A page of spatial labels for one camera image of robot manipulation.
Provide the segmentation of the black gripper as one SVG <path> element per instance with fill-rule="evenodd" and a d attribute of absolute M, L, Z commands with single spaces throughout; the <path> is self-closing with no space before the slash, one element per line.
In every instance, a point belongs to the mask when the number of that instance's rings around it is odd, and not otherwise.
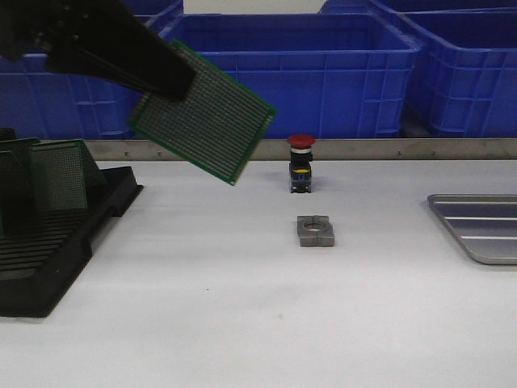
<path fill-rule="evenodd" d="M 48 71 L 183 101 L 196 71 L 120 1 L 2 1 L 1 57 L 48 51 Z"/>

